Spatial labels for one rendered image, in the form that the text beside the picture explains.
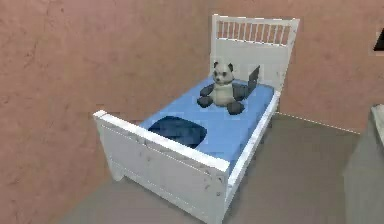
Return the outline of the dark blue pillow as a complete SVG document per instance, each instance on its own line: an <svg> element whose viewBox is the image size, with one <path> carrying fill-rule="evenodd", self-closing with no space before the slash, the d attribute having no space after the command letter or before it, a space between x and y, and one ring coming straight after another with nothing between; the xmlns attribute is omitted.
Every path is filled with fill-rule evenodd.
<svg viewBox="0 0 384 224"><path fill-rule="evenodd" d="M175 116L165 116L159 119L148 130L193 149L207 135L207 129L203 126Z"/></svg>

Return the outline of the black and white panda toy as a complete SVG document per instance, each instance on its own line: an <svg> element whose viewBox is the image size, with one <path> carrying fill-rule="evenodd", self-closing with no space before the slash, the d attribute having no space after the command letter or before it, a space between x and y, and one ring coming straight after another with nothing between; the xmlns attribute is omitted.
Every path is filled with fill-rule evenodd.
<svg viewBox="0 0 384 224"><path fill-rule="evenodd" d="M245 106L241 101L249 95L248 86L234 82L233 70L232 63L213 63L213 83L203 87L196 100L200 107L207 108L214 104L225 107L230 115L238 115L244 111Z"/></svg>

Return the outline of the white bed with blue mattress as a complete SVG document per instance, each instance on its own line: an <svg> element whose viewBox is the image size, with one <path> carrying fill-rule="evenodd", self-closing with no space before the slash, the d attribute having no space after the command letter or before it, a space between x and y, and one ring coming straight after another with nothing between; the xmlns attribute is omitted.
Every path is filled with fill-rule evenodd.
<svg viewBox="0 0 384 224"><path fill-rule="evenodd" d="M114 180L129 178L206 224L222 224L244 174L271 127L283 90L300 21L292 19L212 17L210 63L234 66L234 82L247 85L260 66L256 88L241 101L239 115L224 107L200 107L196 100L207 77L142 123L135 125L106 111L93 117ZM148 128L165 116L207 129L195 148Z"/></svg>

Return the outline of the grey laptop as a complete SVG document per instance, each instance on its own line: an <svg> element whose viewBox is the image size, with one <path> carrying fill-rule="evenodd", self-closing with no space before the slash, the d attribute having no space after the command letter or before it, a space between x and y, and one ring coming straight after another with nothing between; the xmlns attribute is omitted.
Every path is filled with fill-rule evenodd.
<svg viewBox="0 0 384 224"><path fill-rule="evenodd" d="M249 75L247 83L247 92L251 93L257 86L260 73L260 66L257 66Z"/></svg>

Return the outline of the dark framed picture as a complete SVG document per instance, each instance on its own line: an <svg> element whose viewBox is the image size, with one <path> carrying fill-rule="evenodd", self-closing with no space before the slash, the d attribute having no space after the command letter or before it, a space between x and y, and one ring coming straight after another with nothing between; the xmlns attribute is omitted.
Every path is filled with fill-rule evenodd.
<svg viewBox="0 0 384 224"><path fill-rule="evenodd" d="M380 34L378 35L377 41L373 47L373 50L375 52L384 52L384 28L380 31Z"/></svg>

